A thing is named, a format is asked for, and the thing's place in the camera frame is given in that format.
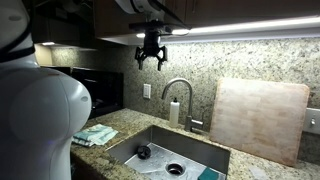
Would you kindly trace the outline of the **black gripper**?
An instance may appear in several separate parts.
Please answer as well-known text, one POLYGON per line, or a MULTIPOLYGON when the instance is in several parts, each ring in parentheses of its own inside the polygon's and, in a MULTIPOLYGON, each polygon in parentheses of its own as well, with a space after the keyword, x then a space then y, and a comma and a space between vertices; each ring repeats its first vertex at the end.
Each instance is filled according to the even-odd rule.
POLYGON ((165 46, 160 47, 160 32, 147 31, 144 37, 143 47, 137 47, 135 59, 138 62, 138 69, 143 69, 143 61, 147 57, 156 57, 158 59, 158 71, 161 71, 163 62, 167 60, 167 49, 165 46))

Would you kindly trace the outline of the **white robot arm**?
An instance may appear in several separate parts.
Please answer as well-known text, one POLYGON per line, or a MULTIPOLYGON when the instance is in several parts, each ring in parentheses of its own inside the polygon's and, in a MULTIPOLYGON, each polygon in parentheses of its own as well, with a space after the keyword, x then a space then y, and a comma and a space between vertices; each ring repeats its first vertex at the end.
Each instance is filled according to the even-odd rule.
POLYGON ((0 0, 0 180, 71 180, 72 137, 87 122, 86 87, 37 63, 22 0, 0 0))

